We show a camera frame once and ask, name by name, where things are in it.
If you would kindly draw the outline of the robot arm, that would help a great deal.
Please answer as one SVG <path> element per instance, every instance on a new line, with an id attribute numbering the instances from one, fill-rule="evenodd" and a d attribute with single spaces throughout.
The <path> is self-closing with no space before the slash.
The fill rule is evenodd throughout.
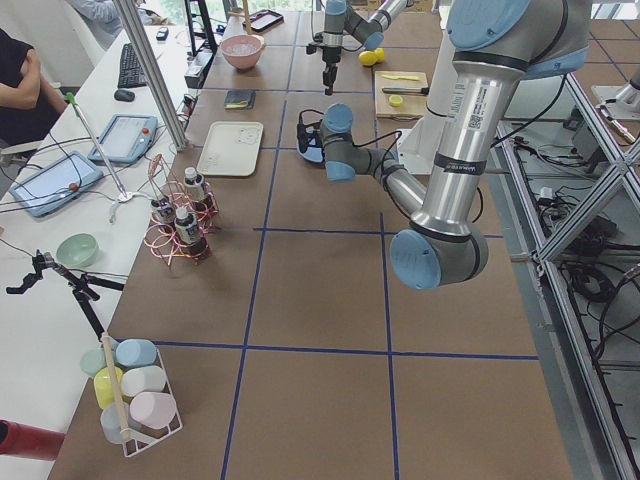
<path id="1" fill-rule="evenodd" d="M 322 51 L 322 60 L 325 62 L 322 78 L 326 95 L 333 94 L 344 34 L 351 35 L 365 50 L 374 51 L 383 41 L 383 32 L 389 28 L 392 21 L 413 4 L 413 1 L 406 0 L 384 1 L 369 19 L 364 19 L 347 1 L 326 2 L 324 30 L 314 34 L 313 41 L 306 46 L 308 55 L 314 54 L 318 49 Z"/>
<path id="2" fill-rule="evenodd" d="M 456 1 L 440 58 L 454 71 L 444 99 L 443 129 L 427 183 L 385 149 L 357 145 L 354 116 L 330 106 L 314 124 L 299 124 L 300 152 L 319 151 L 327 178 L 374 177 L 409 219 L 390 246 L 395 275 L 405 285 L 433 289 L 477 276 L 488 260 L 469 212 L 499 121 L 518 84 L 579 69 L 588 51 L 588 1 Z"/>

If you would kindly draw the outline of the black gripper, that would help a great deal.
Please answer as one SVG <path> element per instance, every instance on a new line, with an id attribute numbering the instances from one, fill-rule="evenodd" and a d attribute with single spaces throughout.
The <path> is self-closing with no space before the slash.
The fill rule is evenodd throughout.
<path id="1" fill-rule="evenodd" d="M 320 139 L 320 126 L 323 119 L 323 113 L 318 110 L 312 110 L 319 118 L 311 123 L 304 121 L 303 115 L 309 113 L 309 110 L 302 110 L 298 114 L 296 125 L 296 141 L 297 149 L 300 153 L 321 153 L 322 141 Z"/>
<path id="2" fill-rule="evenodd" d="M 323 70 L 323 84 L 325 86 L 326 93 L 331 93 L 334 89 L 340 59 L 340 46 L 325 46 L 323 48 L 322 60 L 325 62 L 325 68 Z"/>

